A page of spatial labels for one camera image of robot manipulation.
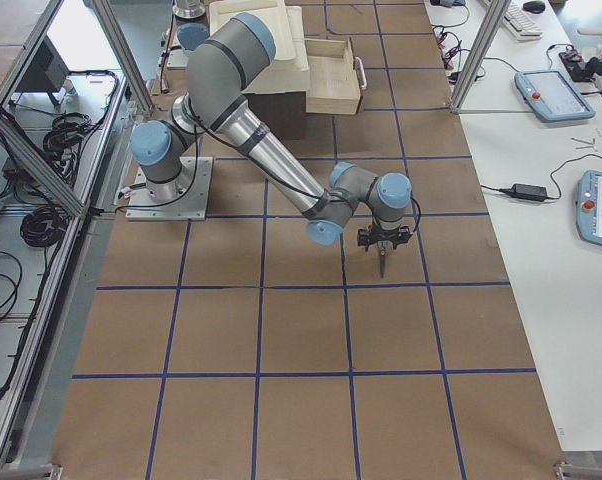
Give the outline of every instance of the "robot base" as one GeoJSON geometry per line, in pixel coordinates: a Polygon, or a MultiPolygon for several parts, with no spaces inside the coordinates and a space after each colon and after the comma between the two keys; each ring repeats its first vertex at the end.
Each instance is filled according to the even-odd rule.
{"type": "MultiPolygon", "coordinates": [[[[126,210],[126,218],[140,221],[205,220],[213,161],[212,157],[199,157],[198,159],[192,156],[181,157],[183,168],[187,170],[190,178],[196,170],[196,177],[190,189],[178,200],[163,207],[156,206],[155,200],[148,195],[147,190],[140,190],[130,198],[130,203],[142,208],[126,210]]],[[[135,183],[143,182],[145,182],[145,175],[139,169],[135,183]]]]}

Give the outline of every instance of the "blue joint cap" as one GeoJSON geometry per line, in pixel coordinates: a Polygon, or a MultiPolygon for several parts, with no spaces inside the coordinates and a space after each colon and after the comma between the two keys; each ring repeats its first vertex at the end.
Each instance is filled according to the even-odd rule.
{"type": "Polygon", "coordinates": [[[354,167],[355,165],[352,165],[351,163],[348,162],[339,162],[334,166],[334,169],[332,170],[332,173],[330,174],[330,188],[334,188],[334,186],[337,184],[337,182],[339,181],[339,178],[341,177],[341,175],[343,174],[343,172],[345,172],[347,169],[354,167]]]}
{"type": "Polygon", "coordinates": [[[259,39],[261,45],[265,49],[268,54],[268,58],[270,62],[274,60],[274,55],[277,53],[277,47],[274,45],[274,38],[272,37],[272,33],[268,29],[265,23],[261,21],[259,17],[252,15],[251,13],[241,12],[234,17],[232,17],[241,23],[243,23],[246,27],[248,27],[252,33],[259,39]]]}
{"type": "Polygon", "coordinates": [[[377,182],[379,200],[390,208],[405,208],[410,203],[412,185],[401,173],[386,173],[377,182]]]}
{"type": "Polygon", "coordinates": [[[194,50],[210,36],[210,30],[200,23],[184,23],[177,29],[177,38],[184,50],[194,50]]]}
{"type": "Polygon", "coordinates": [[[332,245],[343,233],[341,225],[329,220],[310,220],[305,227],[308,236],[319,245],[332,245]]]}
{"type": "Polygon", "coordinates": [[[144,167],[159,163],[172,145],[170,129],[157,120],[142,123],[130,135],[130,150],[144,167]]]}

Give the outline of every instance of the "white table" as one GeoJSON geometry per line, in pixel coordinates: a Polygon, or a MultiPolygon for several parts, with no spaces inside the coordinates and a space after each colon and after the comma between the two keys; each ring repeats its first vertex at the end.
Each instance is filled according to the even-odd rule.
{"type": "MultiPolygon", "coordinates": [[[[427,0],[426,5],[433,24],[456,24],[465,17],[460,7],[433,7],[427,0]]],[[[478,0],[467,0],[467,6],[469,21],[449,30],[470,48],[486,9],[478,0]]],[[[549,5],[533,19],[544,32],[541,40],[517,42],[500,28],[488,56],[503,58],[521,70],[548,68],[548,46],[570,42],[549,5]]],[[[557,69],[562,69],[560,48],[551,52],[557,69]]],[[[529,110],[514,86],[512,69],[493,60],[483,65],[486,76],[475,83],[463,109],[529,110]]],[[[527,113],[462,114],[481,183],[499,188],[513,183],[544,185],[549,195],[556,195],[549,173],[563,161],[591,152],[576,150],[579,144],[571,137],[596,138],[595,153],[602,155],[602,99],[587,98],[596,116],[568,126],[543,124],[527,113]]],[[[575,226],[576,184],[588,169],[602,171],[602,161],[589,157],[562,169],[556,178],[563,198],[552,204],[485,192],[564,451],[602,450],[602,247],[580,240],[575,226]]]]}

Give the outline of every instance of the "box handle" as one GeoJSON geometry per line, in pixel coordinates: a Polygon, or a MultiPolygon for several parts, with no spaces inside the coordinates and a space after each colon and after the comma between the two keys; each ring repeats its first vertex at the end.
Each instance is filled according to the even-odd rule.
{"type": "Polygon", "coordinates": [[[357,61],[359,72],[361,72],[361,90],[365,90],[368,88],[368,79],[365,78],[365,67],[363,66],[363,60],[361,60],[361,57],[354,57],[354,59],[357,61]]]}

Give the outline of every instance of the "keyboard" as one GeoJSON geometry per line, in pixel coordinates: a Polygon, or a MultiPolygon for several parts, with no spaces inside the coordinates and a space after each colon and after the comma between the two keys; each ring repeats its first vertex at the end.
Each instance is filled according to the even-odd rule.
{"type": "MultiPolygon", "coordinates": [[[[480,0],[486,7],[490,6],[490,0],[480,0]]],[[[503,15],[503,26],[519,42],[539,40],[543,35],[541,29],[528,17],[521,7],[510,2],[508,11],[503,15]]]]}

